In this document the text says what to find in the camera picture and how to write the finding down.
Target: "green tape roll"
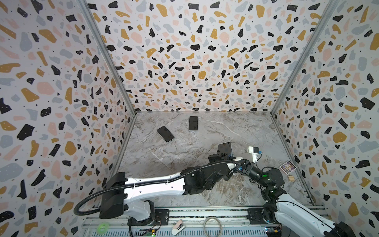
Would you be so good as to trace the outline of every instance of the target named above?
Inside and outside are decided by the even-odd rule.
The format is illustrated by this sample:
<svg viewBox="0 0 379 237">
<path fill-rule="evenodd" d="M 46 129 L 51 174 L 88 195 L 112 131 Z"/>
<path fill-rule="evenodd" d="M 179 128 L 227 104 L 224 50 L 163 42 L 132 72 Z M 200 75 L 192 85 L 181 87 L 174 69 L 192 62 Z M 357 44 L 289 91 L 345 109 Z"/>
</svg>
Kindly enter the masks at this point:
<svg viewBox="0 0 379 237">
<path fill-rule="evenodd" d="M 105 234 L 108 231 L 108 229 L 109 229 L 109 223 L 103 222 L 97 226 L 96 232 L 98 235 L 102 235 L 102 234 Z"/>
</svg>

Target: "black smartphone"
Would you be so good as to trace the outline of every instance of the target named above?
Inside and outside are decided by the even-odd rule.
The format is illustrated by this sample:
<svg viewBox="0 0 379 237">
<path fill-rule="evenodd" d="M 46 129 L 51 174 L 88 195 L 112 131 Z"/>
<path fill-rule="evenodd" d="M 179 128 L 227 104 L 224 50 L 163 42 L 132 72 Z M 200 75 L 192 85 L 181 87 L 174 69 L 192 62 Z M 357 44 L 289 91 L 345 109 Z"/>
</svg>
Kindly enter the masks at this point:
<svg viewBox="0 0 379 237">
<path fill-rule="evenodd" d="M 165 126 L 158 128 L 157 132 L 163 137 L 166 142 L 169 142 L 175 138 L 174 135 L 170 133 L 170 131 Z"/>
<path fill-rule="evenodd" d="M 199 120 L 199 118 L 197 116 L 190 116 L 189 117 L 188 130 L 197 131 L 198 120 Z"/>
</svg>

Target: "robotic arm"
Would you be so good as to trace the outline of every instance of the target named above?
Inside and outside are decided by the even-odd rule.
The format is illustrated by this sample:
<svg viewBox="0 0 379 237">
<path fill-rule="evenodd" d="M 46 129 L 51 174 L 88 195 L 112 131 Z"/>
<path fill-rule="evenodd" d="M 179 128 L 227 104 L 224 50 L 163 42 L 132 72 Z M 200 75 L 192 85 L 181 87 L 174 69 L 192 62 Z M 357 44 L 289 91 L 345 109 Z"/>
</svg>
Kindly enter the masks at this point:
<svg viewBox="0 0 379 237">
<path fill-rule="evenodd" d="M 190 167 L 164 177 L 125 178 L 125 173 L 119 172 L 107 182 L 104 190 L 79 202 L 74 213 L 88 215 L 100 211 L 101 219 L 125 214 L 140 225 L 147 225 L 155 220 L 154 203 L 141 201 L 142 199 L 162 195 L 198 194 L 211 190 L 221 179 L 228 181 L 234 174 L 239 173 L 263 187 L 261 195 L 266 203 L 263 205 L 261 218 L 268 224 L 282 223 L 302 237 L 355 237 L 352 229 L 344 222 L 336 224 L 325 219 L 287 194 L 280 188 L 284 185 L 280 170 L 265 167 L 269 170 L 263 172 L 252 163 L 257 161 L 258 148 L 249 147 L 248 151 L 248 159 L 233 157 L 231 143 L 223 143 L 218 146 L 217 154 L 208 157 L 209 164 Z M 99 209 L 79 211 L 84 203 L 99 195 L 103 195 Z"/>
</svg>

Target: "terrazzo wall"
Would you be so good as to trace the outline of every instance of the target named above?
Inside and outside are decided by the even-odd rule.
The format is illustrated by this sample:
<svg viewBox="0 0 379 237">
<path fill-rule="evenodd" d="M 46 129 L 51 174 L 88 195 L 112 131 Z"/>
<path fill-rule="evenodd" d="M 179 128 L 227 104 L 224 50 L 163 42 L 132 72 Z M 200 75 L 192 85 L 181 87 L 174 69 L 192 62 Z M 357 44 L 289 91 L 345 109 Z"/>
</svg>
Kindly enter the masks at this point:
<svg viewBox="0 0 379 237">
<path fill-rule="evenodd" d="M 72 209 L 110 176 L 125 101 L 75 1 L 0 7 L 0 235 L 79 236 Z"/>
<path fill-rule="evenodd" d="M 361 237 L 379 233 L 378 4 L 341 1 L 275 115 L 316 203 Z"/>
<path fill-rule="evenodd" d="M 327 0 L 88 0 L 136 111 L 270 111 Z"/>
</svg>

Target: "marble floor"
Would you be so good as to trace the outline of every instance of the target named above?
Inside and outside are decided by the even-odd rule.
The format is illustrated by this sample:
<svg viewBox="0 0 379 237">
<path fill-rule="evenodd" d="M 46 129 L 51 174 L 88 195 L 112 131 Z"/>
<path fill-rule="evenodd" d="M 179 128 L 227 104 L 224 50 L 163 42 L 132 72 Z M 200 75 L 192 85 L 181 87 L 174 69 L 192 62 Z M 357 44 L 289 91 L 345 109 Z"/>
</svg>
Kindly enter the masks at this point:
<svg viewBox="0 0 379 237">
<path fill-rule="evenodd" d="M 199 117 L 197 131 L 188 130 L 190 116 Z M 175 136 L 166 142 L 157 132 L 166 126 Z M 289 158 L 280 141 L 271 117 L 264 113 L 138 113 L 119 172 L 126 177 L 149 178 L 181 172 L 187 167 L 205 165 L 208 156 L 217 153 L 217 146 L 230 141 L 234 156 L 257 146 L 262 158 L 259 168 L 279 167 Z M 289 182 L 283 173 L 286 190 L 303 204 L 309 205 L 307 194 L 296 173 Z M 157 207 L 169 206 L 249 206 L 263 205 L 260 189 L 248 177 L 234 175 L 221 180 L 212 190 L 184 196 L 161 196 L 150 199 Z"/>
</svg>

